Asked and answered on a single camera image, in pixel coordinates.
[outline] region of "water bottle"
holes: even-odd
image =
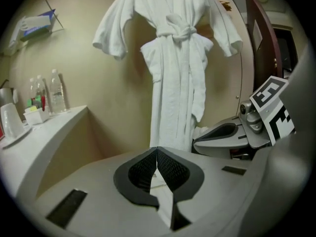
[[[51,101],[51,107],[52,111],[55,114],[65,112],[66,105],[65,105],[65,99],[64,99],[64,91],[62,83],[58,76],[57,69],[52,70],[52,77],[50,81],[50,101]]]
[[[41,96],[45,97],[45,109],[47,109],[48,112],[50,113],[46,87],[45,87],[45,83],[44,83],[41,75],[38,75],[38,79],[36,81],[36,86],[37,86],[37,94],[40,94]]]
[[[30,78],[30,91],[29,91],[29,98],[36,97],[36,84],[34,78]]]

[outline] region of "white cup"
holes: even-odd
[[[8,139],[15,139],[24,132],[23,123],[14,104],[3,105],[0,111],[3,131]]]

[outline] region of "white condiment container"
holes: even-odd
[[[44,123],[49,118],[49,112],[47,108],[45,111],[43,111],[42,108],[39,108],[36,111],[24,113],[23,115],[25,116],[29,125]]]

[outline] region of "white counter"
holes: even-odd
[[[61,142],[87,113],[87,106],[34,125],[23,139],[0,150],[1,178],[14,198],[34,200],[45,170]]]

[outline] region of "brown door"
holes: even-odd
[[[282,78],[283,69],[277,37],[266,12],[258,0],[246,0],[246,6],[248,31],[254,52],[255,91],[270,76]]]

